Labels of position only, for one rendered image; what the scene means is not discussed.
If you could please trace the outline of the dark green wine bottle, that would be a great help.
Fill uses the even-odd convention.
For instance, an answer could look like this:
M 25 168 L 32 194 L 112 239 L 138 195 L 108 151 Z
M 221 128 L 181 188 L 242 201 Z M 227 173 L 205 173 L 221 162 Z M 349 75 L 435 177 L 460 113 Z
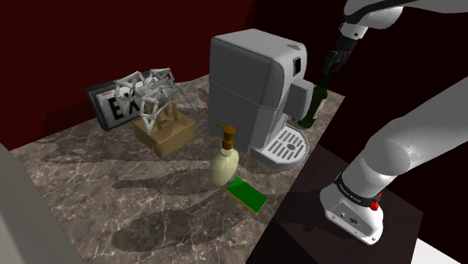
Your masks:
M 313 89 L 313 96 L 310 102 L 309 110 L 307 111 L 307 115 L 302 120 L 297 121 L 297 125 L 301 128 L 311 128 L 314 124 L 320 110 L 323 108 L 323 105 L 327 100 L 327 86 L 331 76 L 331 73 L 325 74 L 320 84 Z

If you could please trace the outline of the grey coffee machine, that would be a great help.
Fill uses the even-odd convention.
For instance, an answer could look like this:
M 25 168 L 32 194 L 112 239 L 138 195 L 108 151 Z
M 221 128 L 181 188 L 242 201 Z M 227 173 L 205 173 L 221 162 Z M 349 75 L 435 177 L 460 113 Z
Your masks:
M 273 170 L 289 170 L 310 151 L 287 124 L 303 119 L 314 84 L 305 80 L 303 43 L 255 28 L 214 36 L 210 43 L 208 129 L 233 126 L 233 145 Z

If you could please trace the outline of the pale yellow soap dispenser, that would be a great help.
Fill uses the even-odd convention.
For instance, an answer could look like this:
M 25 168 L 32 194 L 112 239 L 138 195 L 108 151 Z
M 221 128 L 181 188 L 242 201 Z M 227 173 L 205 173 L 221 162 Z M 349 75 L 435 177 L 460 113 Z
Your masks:
M 210 163 L 209 180 L 216 186 L 225 185 L 233 176 L 239 165 L 239 153 L 233 148 L 236 129 L 233 126 L 221 126 L 223 138 L 221 149 Z

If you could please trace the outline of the green and yellow sponge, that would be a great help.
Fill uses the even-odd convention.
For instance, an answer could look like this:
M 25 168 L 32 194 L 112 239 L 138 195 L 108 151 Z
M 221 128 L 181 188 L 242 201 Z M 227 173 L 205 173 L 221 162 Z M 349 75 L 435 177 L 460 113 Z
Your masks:
M 260 210 L 268 199 L 266 195 L 260 193 L 256 188 L 252 187 L 240 177 L 236 177 L 226 187 L 226 191 L 235 197 L 243 206 L 250 209 L 255 215 L 260 213 Z

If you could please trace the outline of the white lattice sculpture on wooden base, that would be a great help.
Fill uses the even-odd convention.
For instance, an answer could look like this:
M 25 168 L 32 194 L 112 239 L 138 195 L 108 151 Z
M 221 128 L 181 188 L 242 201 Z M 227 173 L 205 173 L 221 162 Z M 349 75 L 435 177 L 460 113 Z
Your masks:
M 198 110 L 199 93 L 193 81 L 176 82 L 169 68 L 136 71 L 115 83 L 115 99 L 126 116 L 139 101 L 139 118 L 131 124 L 138 140 L 165 158 L 195 137 L 195 122 L 178 110 L 179 104 Z

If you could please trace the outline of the framed white sign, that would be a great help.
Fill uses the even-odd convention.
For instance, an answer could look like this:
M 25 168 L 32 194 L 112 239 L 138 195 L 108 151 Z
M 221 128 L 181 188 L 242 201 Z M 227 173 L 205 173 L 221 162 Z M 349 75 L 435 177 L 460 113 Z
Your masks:
M 114 79 L 84 89 L 100 126 L 109 131 L 140 116 L 140 99 L 130 103 L 129 113 L 123 115 L 116 99 L 116 82 Z

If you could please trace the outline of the grey cabinet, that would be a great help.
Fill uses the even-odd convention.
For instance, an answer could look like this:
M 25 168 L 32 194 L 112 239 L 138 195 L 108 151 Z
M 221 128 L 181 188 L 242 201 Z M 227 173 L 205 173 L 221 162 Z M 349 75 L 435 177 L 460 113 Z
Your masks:
M 85 264 L 23 165 L 1 143 L 0 264 Z

